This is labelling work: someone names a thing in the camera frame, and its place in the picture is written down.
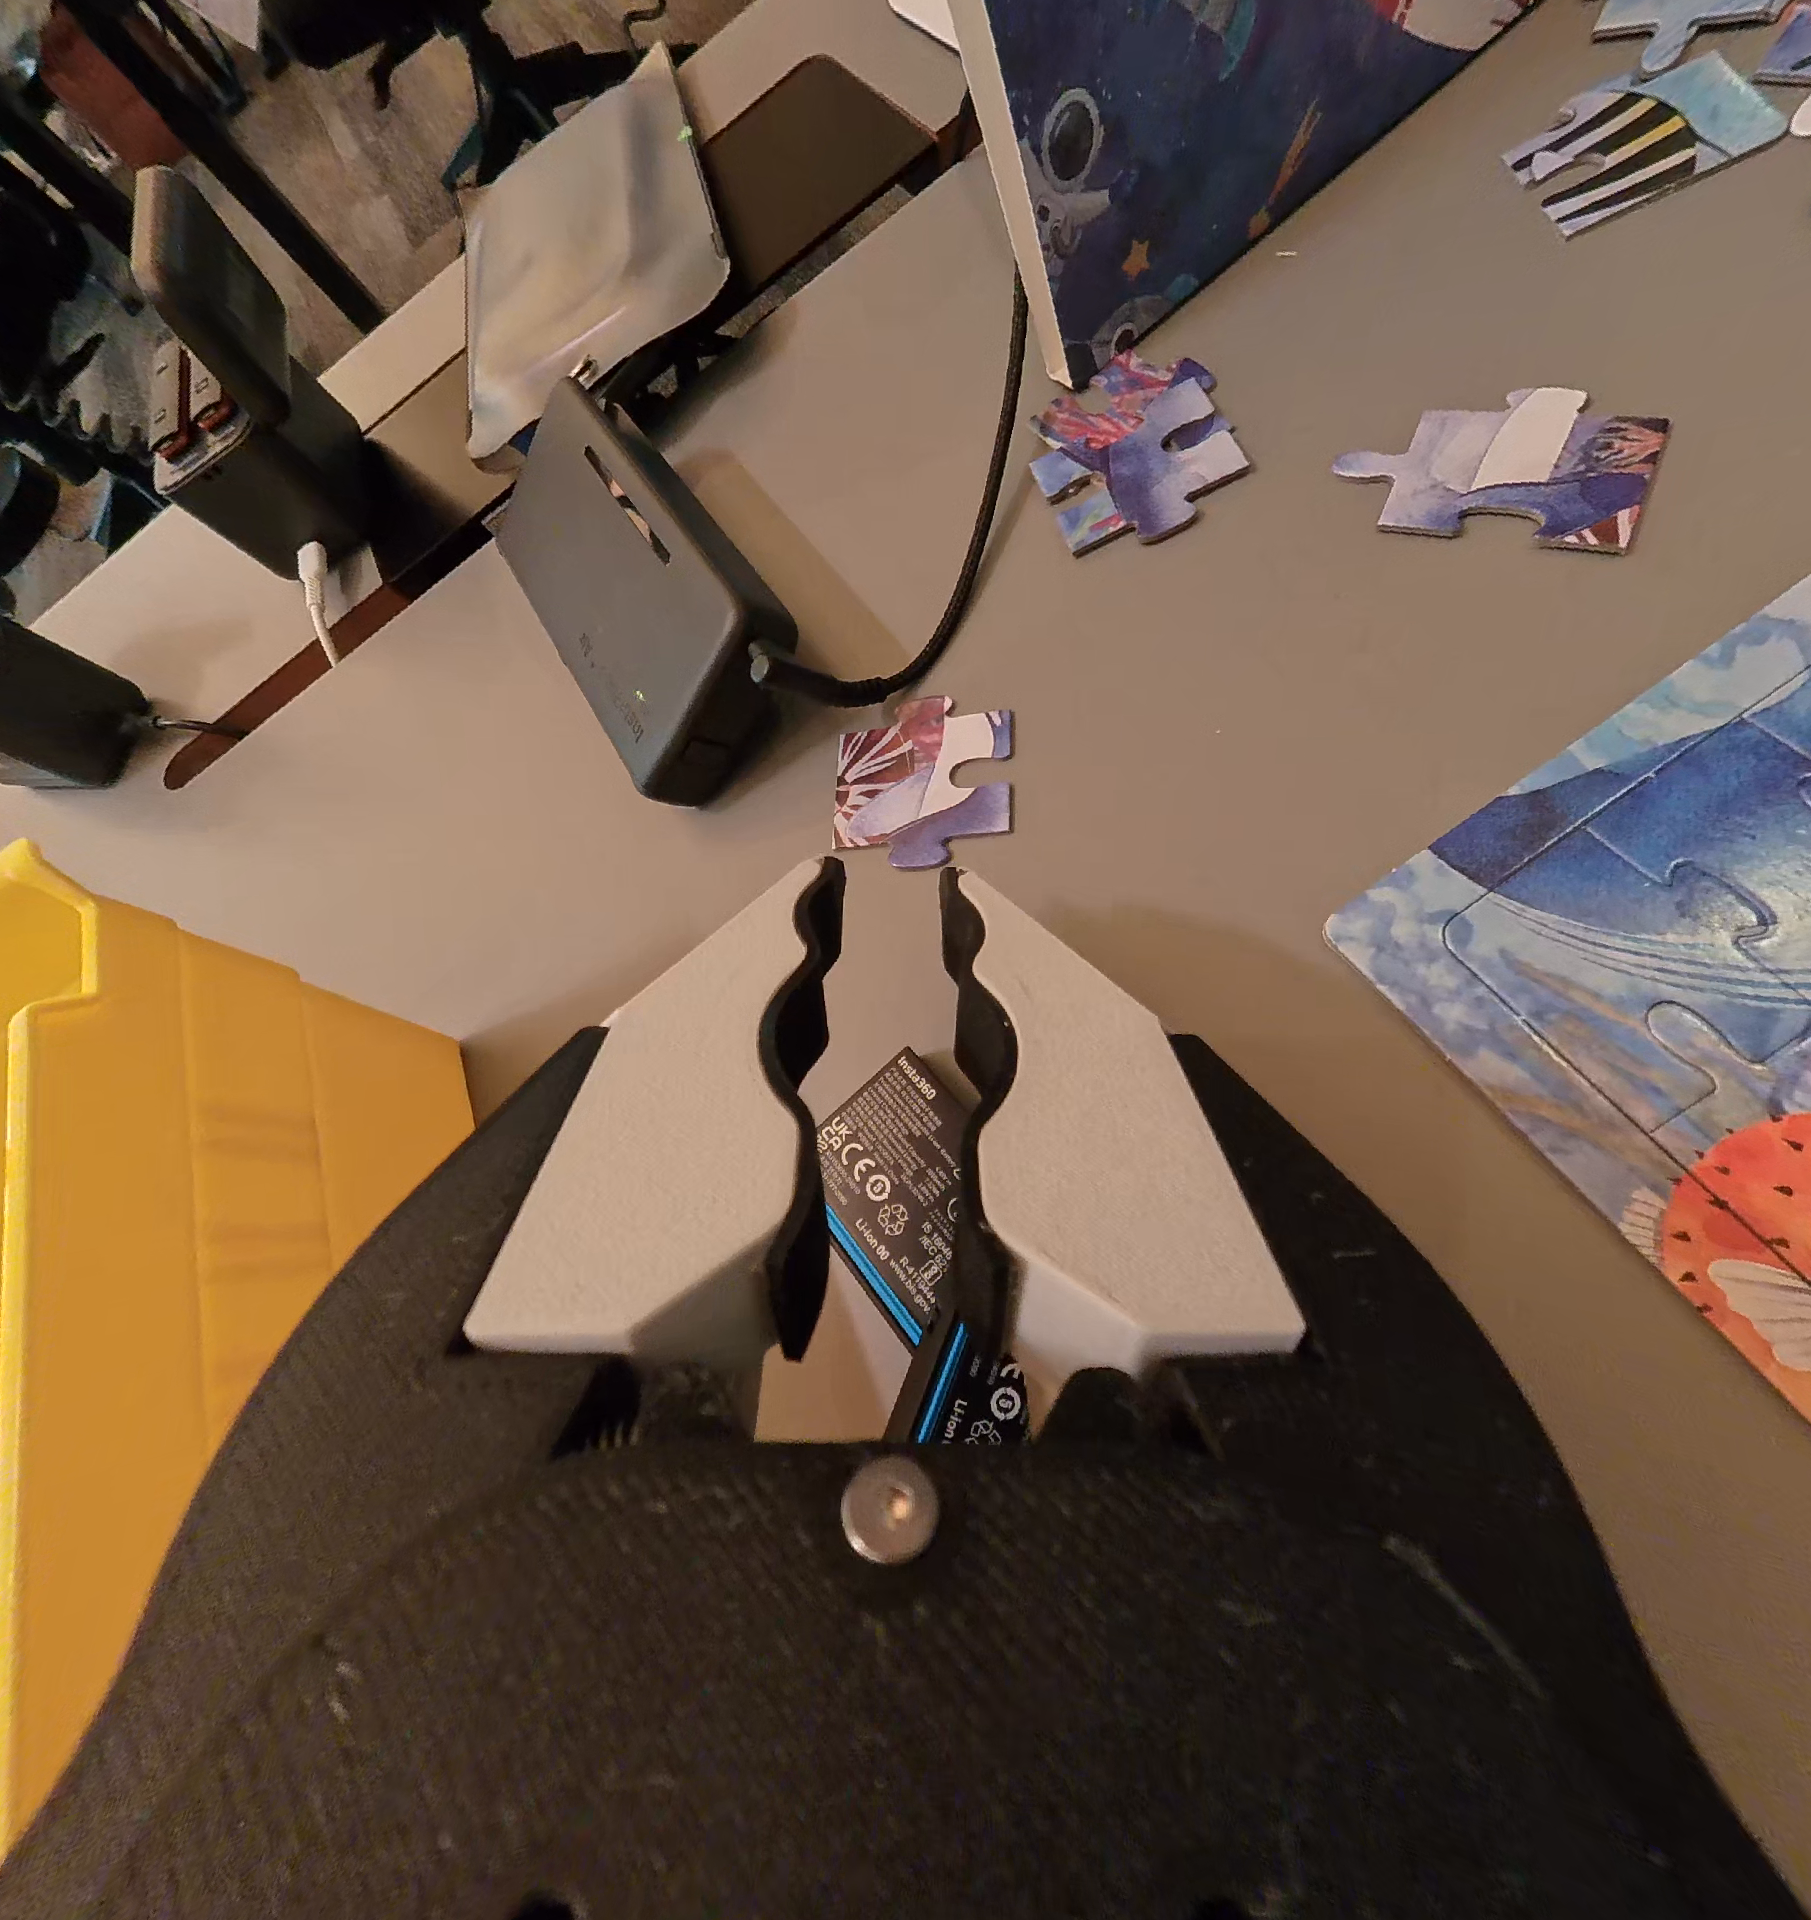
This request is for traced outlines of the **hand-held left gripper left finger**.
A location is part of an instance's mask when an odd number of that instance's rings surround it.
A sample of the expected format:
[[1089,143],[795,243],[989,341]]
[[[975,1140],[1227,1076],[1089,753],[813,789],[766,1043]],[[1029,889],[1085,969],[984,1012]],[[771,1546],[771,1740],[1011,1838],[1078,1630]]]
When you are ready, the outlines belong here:
[[837,856],[788,875],[590,1036],[572,1107],[468,1310],[479,1350],[806,1355],[828,1276],[817,1125]]

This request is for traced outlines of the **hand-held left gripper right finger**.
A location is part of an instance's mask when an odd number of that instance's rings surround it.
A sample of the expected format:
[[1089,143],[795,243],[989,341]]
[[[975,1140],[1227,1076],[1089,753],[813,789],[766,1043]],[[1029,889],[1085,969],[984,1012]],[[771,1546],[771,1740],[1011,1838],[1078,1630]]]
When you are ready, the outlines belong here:
[[966,1306],[1031,1375],[1287,1355],[1305,1319],[1158,1016],[984,878],[940,882]]

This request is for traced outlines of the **ocean jigsaw puzzle board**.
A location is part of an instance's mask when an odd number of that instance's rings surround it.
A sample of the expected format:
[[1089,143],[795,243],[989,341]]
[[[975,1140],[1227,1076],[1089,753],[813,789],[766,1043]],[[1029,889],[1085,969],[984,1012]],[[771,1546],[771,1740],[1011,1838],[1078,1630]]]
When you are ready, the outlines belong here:
[[1325,938],[1811,1426],[1811,573]]

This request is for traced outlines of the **purple fan coral puzzle piece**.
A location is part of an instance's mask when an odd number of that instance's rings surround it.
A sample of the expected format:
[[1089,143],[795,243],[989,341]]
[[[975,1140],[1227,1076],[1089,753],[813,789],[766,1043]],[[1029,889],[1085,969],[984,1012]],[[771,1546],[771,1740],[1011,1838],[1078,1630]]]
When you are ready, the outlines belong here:
[[1009,833],[1011,782],[964,787],[956,775],[975,762],[1005,762],[1013,749],[1013,709],[955,713],[942,695],[839,733],[831,847],[884,849],[891,867],[926,873],[949,862],[958,838]]

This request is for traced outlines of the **large yellow storage bin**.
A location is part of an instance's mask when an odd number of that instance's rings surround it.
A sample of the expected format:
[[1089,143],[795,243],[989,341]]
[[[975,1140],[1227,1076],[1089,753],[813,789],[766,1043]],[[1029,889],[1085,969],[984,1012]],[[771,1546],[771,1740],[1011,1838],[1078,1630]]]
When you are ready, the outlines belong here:
[[0,851],[0,1862],[249,1394],[472,1125],[450,1036]]

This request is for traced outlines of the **black charging hub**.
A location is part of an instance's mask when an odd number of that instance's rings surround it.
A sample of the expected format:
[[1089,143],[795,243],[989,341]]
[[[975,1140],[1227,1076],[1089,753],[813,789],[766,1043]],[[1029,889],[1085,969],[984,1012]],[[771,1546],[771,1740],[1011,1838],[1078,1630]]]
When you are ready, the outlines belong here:
[[797,622],[663,452],[561,379],[496,544],[641,797],[721,795],[775,724],[753,659],[795,657]]

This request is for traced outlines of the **black power bank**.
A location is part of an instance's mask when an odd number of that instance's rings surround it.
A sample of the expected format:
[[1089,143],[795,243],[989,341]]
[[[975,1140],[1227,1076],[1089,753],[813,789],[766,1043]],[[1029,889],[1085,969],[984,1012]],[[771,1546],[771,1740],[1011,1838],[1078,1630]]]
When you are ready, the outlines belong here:
[[163,325],[147,374],[151,486],[278,581],[369,539],[365,430],[289,346],[287,308],[196,183],[142,169],[131,272]]
[[136,684],[0,613],[0,782],[109,787],[151,713]]

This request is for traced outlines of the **pink coral puzzle piece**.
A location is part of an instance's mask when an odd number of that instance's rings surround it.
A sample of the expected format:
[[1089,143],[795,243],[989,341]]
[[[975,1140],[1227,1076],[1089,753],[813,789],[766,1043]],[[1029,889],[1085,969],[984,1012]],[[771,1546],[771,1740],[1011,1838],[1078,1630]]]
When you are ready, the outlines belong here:
[[1216,386],[1214,374],[1196,359],[1160,365],[1125,346],[1093,374],[1082,394],[1051,399],[1031,419],[1045,448],[1031,466],[1040,495],[1047,503],[1060,501],[1089,475],[1102,486],[1107,448],[1131,435],[1143,425],[1149,403],[1182,379],[1196,379],[1207,394]]

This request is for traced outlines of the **white patch blue puzzle piece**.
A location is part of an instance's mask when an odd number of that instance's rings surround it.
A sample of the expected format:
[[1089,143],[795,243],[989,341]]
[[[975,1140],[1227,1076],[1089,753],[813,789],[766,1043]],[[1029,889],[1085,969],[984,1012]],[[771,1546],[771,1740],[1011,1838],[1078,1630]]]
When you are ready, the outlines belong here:
[[1470,515],[1534,523],[1543,550],[1624,555],[1661,472],[1666,417],[1590,415],[1590,395],[1526,388],[1501,410],[1428,408],[1397,454],[1359,448],[1330,472],[1385,484],[1383,532],[1457,537]]

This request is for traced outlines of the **silver foil pouch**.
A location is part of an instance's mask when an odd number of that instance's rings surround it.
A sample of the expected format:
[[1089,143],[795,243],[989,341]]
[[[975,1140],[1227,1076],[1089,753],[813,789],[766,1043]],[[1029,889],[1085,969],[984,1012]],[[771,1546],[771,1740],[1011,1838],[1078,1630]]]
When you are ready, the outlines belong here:
[[465,218],[467,454],[501,468],[566,379],[601,379],[704,316],[730,259],[657,43],[525,150]]

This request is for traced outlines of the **illustrated puzzle box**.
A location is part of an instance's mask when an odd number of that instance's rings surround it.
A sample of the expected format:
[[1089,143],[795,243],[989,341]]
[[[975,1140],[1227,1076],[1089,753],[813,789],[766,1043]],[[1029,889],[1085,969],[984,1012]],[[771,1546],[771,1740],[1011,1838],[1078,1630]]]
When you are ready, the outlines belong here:
[[1528,9],[949,3],[1051,379],[1085,388]]

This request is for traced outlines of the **black office chair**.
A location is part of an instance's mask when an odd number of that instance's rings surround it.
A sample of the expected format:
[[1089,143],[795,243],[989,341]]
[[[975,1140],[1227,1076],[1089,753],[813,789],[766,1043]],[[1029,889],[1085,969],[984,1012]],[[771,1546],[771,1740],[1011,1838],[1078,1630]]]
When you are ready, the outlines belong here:
[[621,52],[594,52],[575,40],[514,54],[488,23],[485,2],[381,3],[381,18],[367,74],[378,109],[390,107],[398,67],[428,40],[443,38],[463,47],[476,107],[439,176],[448,192],[496,180],[521,150],[557,129],[557,109],[590,101],[630,80],[644,58],[635,42]]

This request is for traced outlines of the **pile of loose puzzle pieces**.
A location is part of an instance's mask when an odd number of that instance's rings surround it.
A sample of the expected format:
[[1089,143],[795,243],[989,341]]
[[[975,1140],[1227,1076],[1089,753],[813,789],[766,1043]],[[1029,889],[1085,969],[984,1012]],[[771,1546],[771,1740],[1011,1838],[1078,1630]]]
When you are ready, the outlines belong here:
[[1592,36],[1642,38],[1632,74],[1573,96],[1503,156],[1563,238],[1811,140],[1811,2],[1604,3]]

